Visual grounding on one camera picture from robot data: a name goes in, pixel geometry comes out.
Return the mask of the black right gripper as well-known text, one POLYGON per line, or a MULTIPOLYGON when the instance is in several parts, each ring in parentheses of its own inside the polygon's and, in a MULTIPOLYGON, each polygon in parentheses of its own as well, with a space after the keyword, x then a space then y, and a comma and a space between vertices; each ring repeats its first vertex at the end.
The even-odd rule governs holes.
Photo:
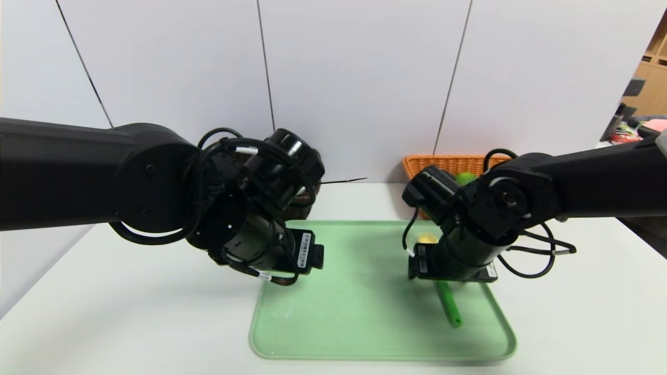
POLYGON ((498 279, 491 264, 510 243, 479 238, 468 228, 450 233, 420 230, 410 235, 414 256, 408 259, 408 278, 447 282, 491 283, 498 279))

